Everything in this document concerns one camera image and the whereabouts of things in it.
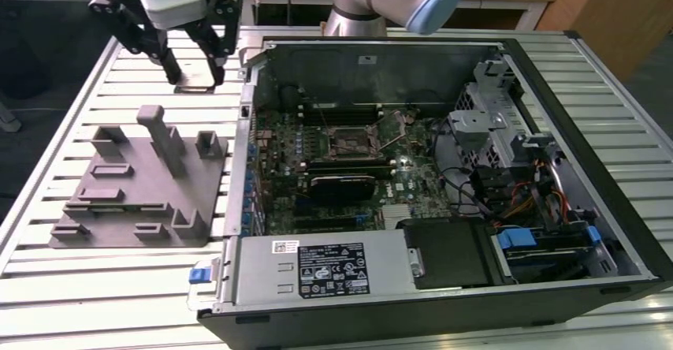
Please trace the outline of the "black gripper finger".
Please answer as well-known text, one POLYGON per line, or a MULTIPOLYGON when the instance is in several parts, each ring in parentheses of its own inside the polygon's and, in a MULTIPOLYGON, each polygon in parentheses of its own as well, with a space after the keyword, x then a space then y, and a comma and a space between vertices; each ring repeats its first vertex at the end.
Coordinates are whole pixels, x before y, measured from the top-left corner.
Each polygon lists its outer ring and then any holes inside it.
POLYGON ((242 0, 209 0, 206 15, 182 25, 190 40, 206 56, 213 87, 224 81, 224 64, 237 48, 242 0))
POLYGON ((144 53, 162 67, 166 81, 174 85, 182 71, 166 45, 166 31, 153 26, 141 1, 92 0, 88 8, 126 50, 132 54, 144 53))

